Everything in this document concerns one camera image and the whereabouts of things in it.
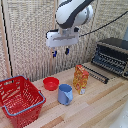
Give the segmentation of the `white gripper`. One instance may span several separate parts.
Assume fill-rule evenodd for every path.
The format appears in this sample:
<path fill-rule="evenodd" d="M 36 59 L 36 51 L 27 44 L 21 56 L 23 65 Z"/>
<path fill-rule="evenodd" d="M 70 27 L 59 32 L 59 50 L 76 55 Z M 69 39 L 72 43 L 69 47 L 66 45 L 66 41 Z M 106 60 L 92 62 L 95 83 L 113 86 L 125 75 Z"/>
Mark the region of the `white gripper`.
<path fill-rule="evenodd" d="M 55 58 L 57 56 L 57 50 L 55 47 L 60 46 L 70 46 L 73 44 L 77 44 L 79 40 L 79 29 L 78 28 L 70 28 L 70 29 L 55 29 L 50 30 L 46 33 L 46 45 L 52 48 L 52 57 Z M 65 55 L 68 55 L 70 52 L 70 48 L 67 47 L 65 50 Z"/>

